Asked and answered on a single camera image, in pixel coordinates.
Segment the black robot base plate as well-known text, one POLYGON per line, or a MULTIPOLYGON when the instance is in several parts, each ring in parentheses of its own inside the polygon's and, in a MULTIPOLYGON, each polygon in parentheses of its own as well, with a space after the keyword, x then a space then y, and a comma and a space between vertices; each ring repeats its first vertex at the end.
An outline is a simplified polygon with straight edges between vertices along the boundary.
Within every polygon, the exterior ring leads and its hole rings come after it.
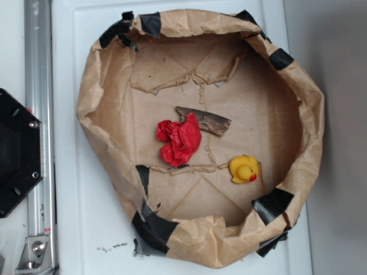
POLYGON ((1 218, 6 218, 43 178, 40 122, 1 89, 1 218))

